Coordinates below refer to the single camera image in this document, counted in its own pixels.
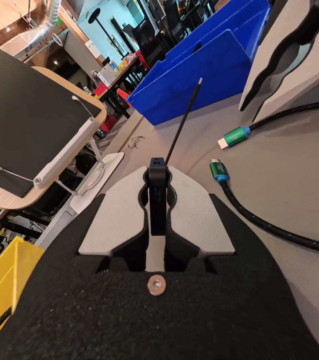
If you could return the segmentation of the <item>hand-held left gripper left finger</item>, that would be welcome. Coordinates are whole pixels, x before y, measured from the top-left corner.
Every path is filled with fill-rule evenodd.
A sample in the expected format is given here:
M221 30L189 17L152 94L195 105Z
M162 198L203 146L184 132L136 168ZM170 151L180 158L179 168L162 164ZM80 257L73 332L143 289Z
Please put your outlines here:
M147 175L148 168L142 166L109 188L79 254L120 257L130 271L145 271L149 245Z

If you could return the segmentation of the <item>silver flexible duct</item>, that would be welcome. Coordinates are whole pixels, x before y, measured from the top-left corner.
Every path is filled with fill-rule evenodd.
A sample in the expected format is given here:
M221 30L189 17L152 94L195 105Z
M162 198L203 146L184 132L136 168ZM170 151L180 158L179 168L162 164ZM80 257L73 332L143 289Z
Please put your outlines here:
M46 1L45 16L38 27L30 31L30 45L35 46L53 31L57 18L59 16L59 10L61 7L61 0L48 0Z

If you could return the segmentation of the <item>long wooden table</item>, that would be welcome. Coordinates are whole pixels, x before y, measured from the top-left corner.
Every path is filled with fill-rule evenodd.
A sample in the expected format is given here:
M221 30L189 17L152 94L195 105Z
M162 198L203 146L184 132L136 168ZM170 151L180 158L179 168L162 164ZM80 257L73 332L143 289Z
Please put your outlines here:
M130 54L118 67L111 64L112 62L108 61L100 71L91 71L95 85L94 97L107 101L115 111L129 119L127 110L130 106L117 94L117 88L129 95L134 92L141 80L136 71L136 66L140 65L140 62L134 54Z

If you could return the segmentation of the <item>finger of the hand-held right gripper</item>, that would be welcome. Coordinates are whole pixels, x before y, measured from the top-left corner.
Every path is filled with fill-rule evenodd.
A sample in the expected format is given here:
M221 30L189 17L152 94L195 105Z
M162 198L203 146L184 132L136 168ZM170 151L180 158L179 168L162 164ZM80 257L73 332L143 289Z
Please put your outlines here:
M259 122L271 115L285 110L319 84L319 32L303 61L283 77L277 90L259 107L253 122Z
M292 44L304 45L319 29L319 1L275 1L261 35L258 49L239 105L243 111L277 68Z

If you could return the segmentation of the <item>grey desk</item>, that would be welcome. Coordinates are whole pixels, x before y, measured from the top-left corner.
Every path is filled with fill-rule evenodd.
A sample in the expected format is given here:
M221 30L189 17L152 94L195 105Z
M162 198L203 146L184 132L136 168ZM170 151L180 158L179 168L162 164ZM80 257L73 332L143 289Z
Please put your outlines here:
M172 158L208 191L237 253L215 273L164 274L158 297L147 273L50 275L30 359L319 359L319 252L282 241L237 215L211 179L224 161L241 204L276 226L319 240L319 110L264 126L221 151L222 133L244 125L239 95L190 113Z

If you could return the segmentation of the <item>orange traffic cone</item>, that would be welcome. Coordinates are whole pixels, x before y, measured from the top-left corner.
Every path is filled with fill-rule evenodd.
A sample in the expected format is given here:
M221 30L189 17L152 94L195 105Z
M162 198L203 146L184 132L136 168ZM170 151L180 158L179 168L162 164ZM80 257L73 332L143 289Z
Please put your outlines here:
M128 106L132 107L129 102L130 95L123 91L121 88L117 88L117 94L127 103Z

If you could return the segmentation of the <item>black floor stand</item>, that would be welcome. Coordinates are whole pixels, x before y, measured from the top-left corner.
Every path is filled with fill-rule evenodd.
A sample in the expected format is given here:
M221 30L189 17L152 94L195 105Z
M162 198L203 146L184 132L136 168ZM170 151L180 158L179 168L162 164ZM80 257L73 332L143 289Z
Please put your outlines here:
M107 38L109 39L110 43L112 44L112 46L114 47L114 49L119 53L120 56L122 56L122 52L121 50L118 48L118 46L116 45L116 43L114 42L114 40L111 38L111 36L109 35L109 33L106 31L106 29L104 28L104 26L100 23L98 17L100 15L100 8L97 8L93 11L93 13L90 15L89 19L88 19L88 23L92 24L94 22L97 22L98 25L101 27L101 29L103 30L103 32L105 33L105 35L107 36Z

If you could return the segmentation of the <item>red storage box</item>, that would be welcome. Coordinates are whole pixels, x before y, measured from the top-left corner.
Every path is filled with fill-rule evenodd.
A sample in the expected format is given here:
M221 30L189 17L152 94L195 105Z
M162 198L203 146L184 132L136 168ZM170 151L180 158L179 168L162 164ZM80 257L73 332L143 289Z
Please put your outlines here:
M108 133L109 131L112 130L112 128L117 124L117 119L111 115L111 114L108 114L107 115L107 118L105 120L105 122L101 125L101 129Z

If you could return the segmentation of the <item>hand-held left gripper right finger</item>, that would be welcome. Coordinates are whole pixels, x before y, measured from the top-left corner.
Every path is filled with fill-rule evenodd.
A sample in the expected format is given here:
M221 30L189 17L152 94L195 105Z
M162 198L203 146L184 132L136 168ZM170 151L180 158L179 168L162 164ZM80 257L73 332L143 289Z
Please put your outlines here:
M194 258L234 255L234 245L207 190L172 166L167 167L167 177L165 271L182 272Z

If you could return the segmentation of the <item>large blue plastic bin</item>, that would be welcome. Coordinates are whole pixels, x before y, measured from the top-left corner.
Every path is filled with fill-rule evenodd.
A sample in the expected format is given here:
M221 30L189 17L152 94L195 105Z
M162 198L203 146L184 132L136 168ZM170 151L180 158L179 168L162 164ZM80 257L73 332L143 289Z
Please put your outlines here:
M266 0L232 0L157 61L129 102L152 125L242 93L270 13ZM202 48L192 54L198 42Z

